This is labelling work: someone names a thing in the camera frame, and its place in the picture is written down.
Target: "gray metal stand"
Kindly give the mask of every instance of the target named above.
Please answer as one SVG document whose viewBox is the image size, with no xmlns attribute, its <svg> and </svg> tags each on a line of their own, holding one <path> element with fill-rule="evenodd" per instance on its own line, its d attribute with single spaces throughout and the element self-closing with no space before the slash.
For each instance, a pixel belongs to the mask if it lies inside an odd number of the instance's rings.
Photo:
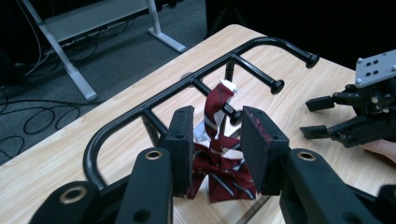
<svg viewBox="0 0 396 224">
<path fill-rule="evenodd" d="M 161 32 L 154 0 L 146 0 L 146 4 L 144 4 L 142 0 L 101 1 L 97 4 L 78 8 L 45 21 L 40 18 L 29 0 L 22 0 L 22 2 L 34 18 L 41 32 L 48 39 L 55 52 L 64 63 L 64 69 L 67 74 L 72 78 L 78 89 L 88 101 L 95 100 L 97 98 L 97 93 L 67 58 L 59 42 L 148 8 L 153 22 L 153 27 L 149 28 L 148 32 L 180 53 L 186 50 L 186 47 Z"/>
</svg>

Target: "robotic hand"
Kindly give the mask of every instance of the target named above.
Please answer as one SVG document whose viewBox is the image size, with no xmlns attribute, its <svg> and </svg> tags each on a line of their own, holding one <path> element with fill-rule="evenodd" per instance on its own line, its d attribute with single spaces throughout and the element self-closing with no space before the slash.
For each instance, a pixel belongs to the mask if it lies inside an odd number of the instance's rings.
<svg viewBox="0 0 396 224">
<path fill-rule="evenodd" d="M 310 111 L 351 105 L 356 117 L 330 128 L 301 127 L 307 139 L 331 138 L 345 147 L 362 147 L 396 161 L 396 50 L 358 59 L 355 84 L 342 92 L 309 100 Z"/>
</svg>

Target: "red and white pattern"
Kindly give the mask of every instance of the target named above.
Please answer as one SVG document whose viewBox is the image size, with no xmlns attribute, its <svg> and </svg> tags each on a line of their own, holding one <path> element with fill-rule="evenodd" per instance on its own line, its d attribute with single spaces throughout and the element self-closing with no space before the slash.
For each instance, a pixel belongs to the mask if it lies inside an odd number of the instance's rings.
<svg viewBox="0 0 396 224">
<path fill-rule="evenodd" d="M 234 92 L 222 82 L 206 97 L 204 121 L 210 145 L 205 147 L 198 143 L 194 144 L 189 198 L 195 197 L 207 175 L 211 203 L 256 198 L 256 189 L 245 160 L 223 157 L 224 149 L 240 149 L 239 139 L 219 133 L 219 126 L 224 116 L 221 109 L 233 95 Z"/>
</svg>

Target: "screw hole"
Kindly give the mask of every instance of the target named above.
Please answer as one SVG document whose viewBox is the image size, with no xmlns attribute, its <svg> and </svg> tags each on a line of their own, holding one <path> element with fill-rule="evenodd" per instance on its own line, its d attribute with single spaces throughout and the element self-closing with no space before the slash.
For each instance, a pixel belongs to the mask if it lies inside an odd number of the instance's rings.
<svg viewBox="0 0 396 224">
<path fill-rule="evenodd" d="M 315 161 L 317 159 L 317 157 L 314 154 L 304 151 L 299 151 L 297 153 L 297 156 L 305 161 Z"/>
<path fill-rule="evenodd" d="M 84 186 L 77 186 L 65 191 L 59 199 L 61 203 L 70 204 L 76 203 L 87 194 L 87 189 Z"/>
<path fill-rule="evenodd" d="M 150 151 L 146 153 L 146 159 L 154 161 L 158 160 L 162 155 L 161 151 Z"/>
</svg>

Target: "wooden table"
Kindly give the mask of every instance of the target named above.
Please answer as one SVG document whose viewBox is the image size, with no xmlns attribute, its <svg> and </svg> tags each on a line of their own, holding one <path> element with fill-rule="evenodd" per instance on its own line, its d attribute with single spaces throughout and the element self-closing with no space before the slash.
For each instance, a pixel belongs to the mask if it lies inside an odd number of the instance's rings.
<svg viewBox="0 0 396 224">
<path fill-rule="evenodd" d="M 74 180 L 85 180 L 82 169 L 84 149 L 105 124 L 178 82 L 183 75 L 196 71 L 257 36 L 261 34 L 241 26 L 225 28 L 1 166 L 1 222 L 26 223 L 54 190 Z M 236 66 L 233 82 L 238 93 L 231 100 L 234 108 L 249 105 L 265 111 L 290 139 L 291 148 L 302 147 L 318 152 L 349 185 L 376 195 L 381 185 L 396 183 L 395 165 L 382 157 L 359 147 L 344 148 L 329 139 L 308 141 L 299 130 L 302 126 L 332 126 L 355 115 L 350 106 L 337 105 L 330 110 L 311 113 L 304 104 L 309 99 L 343 90 L 346 84 L 353 83 L 354 71 L 325 59 L 320 59 L 313 69 L 308 70 L 303 62 L 285 50 L 270 46 L 250 50 L 243 57 L 274 79 L 285 80 L 286 86 L 278 95 L 272 95 L 267 86 Z M 204 83 L 214 88 L 223 78 L 224 71 L 224 67 L 216 70 L 204 79 Z M 153 111 L 165 125 L 169 125 L 176 109 L 193 105 L 196 125 L 203 119 L 204 101 L 202 94 L 190 88 Z M 226 133 L 234 130 L 235 127 L 228 125 Z M 99 155 L 100 170 L 106 181 L 113 183 L 131 173 L 135 157 L 148 147 L 152 145 L 141 120 L 111 135 Z M 194 200 L 175 199 L 174 221 L 243 223 L 246 222 L 244 214 L 252 211 L 251 206 L 255 202 L 239 200 L 210 204 L 204 185 Z M 272 197 L 249 221 L 282 222 L 278 197 Z"/>
</svg>

